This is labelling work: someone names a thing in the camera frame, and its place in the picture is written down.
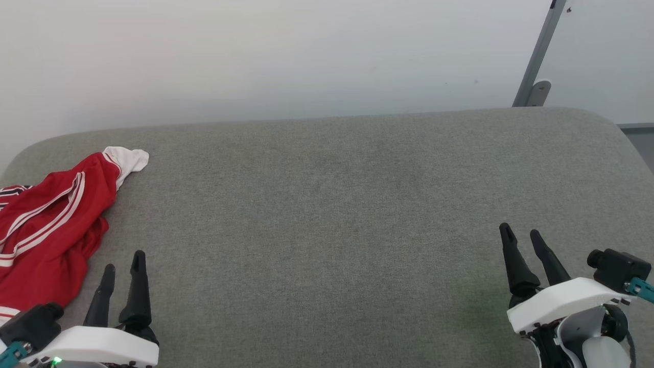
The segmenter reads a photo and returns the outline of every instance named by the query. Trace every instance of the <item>metal bracket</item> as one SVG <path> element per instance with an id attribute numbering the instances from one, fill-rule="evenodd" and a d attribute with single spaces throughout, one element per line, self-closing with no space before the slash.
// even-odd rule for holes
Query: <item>metal bracket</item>
<path id="1" fill-rule="evenodd" d="M 528 104 L 529 94 L 531 88 L 536 82 L 536 77 L 538 76 L 538 71 L 540 70 L 541 64 L 543 64 L 543 59 L 545 58 L 545 53 L 547 52 L 547 47 L 549 42 L 552 40 L 554 35 L 554 30 L 557 27 L 561 13 L 566 6 L 566 0 L 552 0 L 552 4 L 549 7 L 547 16 L 545 17 L 545 22 L 543 23 L 543 28 L 540 30 L 540 35 L 538 35 L 538 40 L 536 41 L 536 46 L 532 53 L 531 59 L 529 59 L 529 64 L 527 64 L 527 69 L 525 70 L 525 75 L 523 81 L 520 83 L 518 92 L 515 95 L 515 100 L 513 101 L 513 107 L 522 107 L 522 106 L 531 106 Z"/>
<path id="2" fill-rule="evenodd" d="M 552 89 L 552 83 L 550 81 L 540 81 L 532 87 L 529 92 L 529 97 L 527 98 L 527 103 L 525 106 L 542 106 L 545 104 L 545 99 L 549 90 Z"/>

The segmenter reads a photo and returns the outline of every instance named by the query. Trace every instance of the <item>white stripe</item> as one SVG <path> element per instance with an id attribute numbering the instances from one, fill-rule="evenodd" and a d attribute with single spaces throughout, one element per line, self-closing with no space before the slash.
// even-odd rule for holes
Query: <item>white stripe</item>
<path id="1" fill-rule="evenodd" d="M 75 210 L 77 209 L 77 206 L 79 205 L 80 201 L 82 200 L 82 195 L 84 194 L 84 184 L 85 184 L 84 172 L 82 172 L 81 174 L 82 174 L 82 179 L 80 180 L 79 192 L 77 192 L 77 195 L 75 196 L 75 199 L 73 200 L 73 205 L 70 206 L 67 209 L 67 213 L 65 214 L 63 219 L 61 219 L 61 221 L 56 223 L 51 229 L 46 231 L 44 234 L 42 234 L 40 237 L 38 237 L 34 241 L 32 241 L 32 242 L 30 242 L 28 244 L 25 244 L 21 248 L 18 248 L 18 246 L 16 246 L 16 248 L 14 248 L 15 256 L 12 257 L 12 259 L 0 260 L 0 267 L 11 267 L 11 265 L 14 264 L 14 258 L 16 258 L 17 256 L 25 253 L 26 251 L 28 251 L 28 250 L 30 250 L 32 248 L 34 248 L 35 246 L 38 246 L 43 240 L 45 240 L 45 238 L 48 237 L 48 235 L 52 234 L 55 230 L 60 228 L 63 224 L 65 224 L 73 216 Z"/>
<path id="2" fill-rule="evenodd" d="M 105 160 L 111 162 L 112 164 L 114 164 L 114 165 L 116 165 L 118 167 L 118 176 L 120 177 L 120 175 L 122 174 L 122 168 L 120 167 L 120 165 L 111 158 L 110 154 L 108 154 L 106 152 L 102 152 L 102 154 L 105 156 Z"/>
<path id="3" fill-rule="evenodd" d="M 9 237 L 9 235 L 11 235 L 12 232 L 14 232 L 18 227 L 21 227 L 27 220 L 31 219 L 32 217 L 34 217 L 35 215 L 37 215 L 38 213 L 43 211 L 46 207 L 53 204 L 57 199 L 61 198 L 66 193 L 73 190 L 77 185 L 79 176 L 80 176 L 80 173 L 77 173 L 77 175 L 75 176 L 75 179 L 73 180 L 73 184 L 71 185 L 71 187 L 66 189 L 65 191 L 61 192 L 59 195 L 54 197 L 48 203 L 44 204 L 43 206 L 41 206 L 39 208 L 36 208 L 34 210 L 31 210 L 29 212 L 23 213 L 22 215 L 18 216 L 18 218 L 14 221 L 14 223 L 9 227 L 9 231 L 7 232 L 7 235 L 5 236 L 5 238 L 0 240 L 0 251 L 2 250 L 2 245 L 5 243 L 5 241 L 7 241 L 7 238 Z"/>
<path id="4" fill-rule="evenodd" d="M 9 308 L 8 306 L 0 306 L 0 314 L 10 314 L 12 316 L 15 316 L 18 313 L 20 313 L 18 309 Z"/>
<path id="5" fill-rule="evenodd" d="M 75 190 L 73 191 L 72 195 L 70 196 L 71 199 L 75 198 L 75 196 L 77 195 L 77 192 L 80 190 L 80 188 L 83 190 L 82 185 L 78 185 L 78 186 L 75 187 Z M 45 225 L 44 227 L 42 227 L 38 231 L 34 232 L 34 234 L 32 234 L 32 235 L 28 236 L 27 238 L 21 240 L 18 244 L 16 244 L 16 247 L 14 248 L 14 251 L 16 249 L 20 248 L 20 246 L 22 246 L 22 245 L 24 245 L 26 243 L 29 243 L 30 241 L 32 241 L 32 239 L 34 239 L 37 236 L 41 235 L 44 231 L 48 230 L 52 225 L 56 224 L 61 219 L 61 217 L 63 217 L 66 214 L 68 209 L 73 205 L 73 201 L 71 199 L 69 199 L 68 204 L 66 205 L 66 207 L 61 212 L 59 212 L 57 217 L 55 217 L 49 224 Z M 12 257 L 4 257 L 4 256 L 7 256 L 7 255 L 8 254 L 0 254 L 0 258 L 12 258 Z"/>

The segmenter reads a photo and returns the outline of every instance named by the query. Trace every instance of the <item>sofa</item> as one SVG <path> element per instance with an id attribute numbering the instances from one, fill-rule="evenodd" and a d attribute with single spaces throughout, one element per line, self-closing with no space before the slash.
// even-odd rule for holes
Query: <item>sofa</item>
<path id="1" fill-rule="evenodd" d="M 181 124 L 34 144 L 0 179 L 34 185 L 118 145 L 150 154 L 106 211 L 64 327 L 107 263 L 110 322 L 145 251 L 158 367 L 537 367 L 516 335 L 498 226 L 538 229 L 572 277 L 613 248 L 654 261 L 654 175 L 612 122 L 511 108 Z M 654 366 L 654 306 L 623 306 Z"/>

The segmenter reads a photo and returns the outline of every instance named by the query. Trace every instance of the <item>gray metal pole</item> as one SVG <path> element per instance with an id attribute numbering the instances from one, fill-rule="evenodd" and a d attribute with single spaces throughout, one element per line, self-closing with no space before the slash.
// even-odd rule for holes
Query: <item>gray metal pole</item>
<path id="1" fill-rule="evenodd" d="M 540 66 L 543 64 L 547 47 L 549 46 L 549 42 L 552 40 L 552 35 L 554 35 L 554 30 L 557 27 L 557 23 L 559 22 L 559 18 L 561 17 L 565 6 L 566 0 L 552 0 L 552 5 L 549 7 L 547 17 L 545 17 L 545 22 L 543 23 L 543 28 L 540 30 L 540 34 L 538 35 L 538 40 L 536 41 L 536 46 L 532 52 L 532 57 L 529 59 L 529 64 L 527 64 L 523 81 L 520 83 L 518 93 L 515 95 L 513 107 L 526 106 L 532 87 L 536 81 L 536 76 L 540 70 Z"/>

